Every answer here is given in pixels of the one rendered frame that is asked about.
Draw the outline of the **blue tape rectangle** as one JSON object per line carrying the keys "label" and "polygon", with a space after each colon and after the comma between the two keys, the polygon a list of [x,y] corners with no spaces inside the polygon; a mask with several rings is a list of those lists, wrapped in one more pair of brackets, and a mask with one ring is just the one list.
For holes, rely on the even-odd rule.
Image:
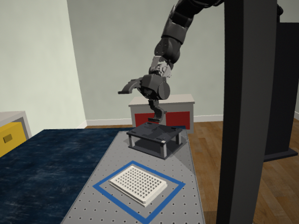
{"label": "blue tape rectangle", "polygon": [[[116,174],[118,174],[119,172],[121,172],[122,170],[124,170],[125,168],[127,168],[128,166],[130,166],[131,164],[137,165],[149,172],[152,172],[160,177],[163,177],[171,182],[174,182],[176,184],[178,184],[177,188],[145,219],[144,217],[142,217],[140,214],[138,214],[137,212],[135,212],[134,210],[132,210],[131,208],[129,208],[128,206],[126,206],[124,203],[122,203],[121,201],[119,201],[118,199],[116,199],[114,196],[112,196],[111,194],[109,194],[107,191],[105,191],[103,188],[101,188],[99,185],[101,185],[102,183],[104,183],[105,181],[107,181],[108,179],[110,179],[111,177],[115,176]],[[97,184],[93,185],[92,187],[95,188],[96,190],[98,190],[100,193],[102,193],[104,196],[106,196],[108,199],[110,199],[112,202],[114,202],[116,205],[118,205],[120,208],[122,208],[124,211],[126,211],[127,213],[129,213],[131,216],[133,216],[135,219],[137,219],[138,221],[140,221],[142,224],[149,224],[157,215],[158,213],[173,199],[173,197],[184,187],[185,183],[178,181],[174,178],[171,178],[165,174],[162,174],[158,171],[155,171],[151,168],[148,168],[142,164],[139,164],[135,161],[131,161],[128,164],[126,164],[125,166],[123,166],[122,168],[120,168],[119,170],[115,171],[114,173],[112,173],[111,175],[109,175],[108,177],[104,178],[103,180],[101,180],[100,182],[98,182]]]}

